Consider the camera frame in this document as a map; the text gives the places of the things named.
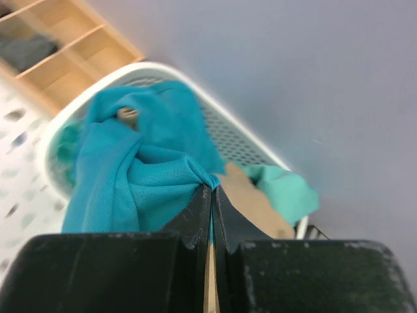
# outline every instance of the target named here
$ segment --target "laundry basket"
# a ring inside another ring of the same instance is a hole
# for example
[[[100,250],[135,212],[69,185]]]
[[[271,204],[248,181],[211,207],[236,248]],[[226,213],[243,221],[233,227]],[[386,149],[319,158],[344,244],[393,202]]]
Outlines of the laundry basket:
[[[274,164],[290,170],[271,150],[189,77],[167,65],[142,62],[126,65],[96,82],[63,109],[45,129],[39,143],[38,162],[41,173],[58,197],[66,203],[70,199],[70,190],[65,188],[63,174],[54,171],[54,166],[52,166],[54,156],[51,147],[58,140],[60,130],[71,121],[81,119],[85,115],[88,103],[100,90],[120,85],[149,86],[164,80],[178,80],[188,85],[194,92],[199,100],[207,130],[224,159],[235,161],[243,166]],[[297,239],[304,238],[307,224],[308,216],[297,224]]]

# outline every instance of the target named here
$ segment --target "patterned floor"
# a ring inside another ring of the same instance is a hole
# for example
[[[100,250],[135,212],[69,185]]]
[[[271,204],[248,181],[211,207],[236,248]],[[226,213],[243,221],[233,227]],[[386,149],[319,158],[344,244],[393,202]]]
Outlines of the patterned floor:
[[[47,120],[0,82],[0,285],[25,242],[58,232],[64,205],[36,170],[36,145]]]

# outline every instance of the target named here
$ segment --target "teal towel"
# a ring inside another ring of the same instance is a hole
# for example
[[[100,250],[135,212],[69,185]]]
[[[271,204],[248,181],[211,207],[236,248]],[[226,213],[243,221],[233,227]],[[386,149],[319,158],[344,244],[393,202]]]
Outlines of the teal towel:
[[[273,165],[249,165],[243,170],[291,225],[319,208],[319,195],[296,173]]]
[[[117,111],[140,111],[132,130]],[[116,87],[92,100],[76,150],[76,185],[63,232],[155,231],[185,208],[197,187],[216,188],[224,164],[182,83]]]

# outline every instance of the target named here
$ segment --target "beige fabric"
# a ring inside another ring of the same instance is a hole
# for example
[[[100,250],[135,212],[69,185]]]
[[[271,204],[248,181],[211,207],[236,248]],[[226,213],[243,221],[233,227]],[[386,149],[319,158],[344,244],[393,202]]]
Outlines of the beige fabric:
[[[218,177],[233,207],[268,236],[274,239],[294,239],[294,229],[271,207],[267,196],[252,185],[244,171],[233,163],[228,163],[225,169],[227,176],[218,175]],[[209,254],[206,302],[208,313],[219,313],[212,245]]]
[[[136,125],[138,115],[138,110],[133,110],[127,107],[121,108],[117,111],[117,119],[134,130],[139,130],[139,125]]]

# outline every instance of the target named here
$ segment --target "wooden cubby shelf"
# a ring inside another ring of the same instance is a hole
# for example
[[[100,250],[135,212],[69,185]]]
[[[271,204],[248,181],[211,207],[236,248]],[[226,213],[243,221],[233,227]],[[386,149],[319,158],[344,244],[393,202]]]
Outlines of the wooden cubby shelf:
[[[8,0],[0,36],[30,40],[44,35],[59,49],[18,72],[0,59],[12,83],[52,115],[100,78],[143,56],[85,3],[78,0]]]

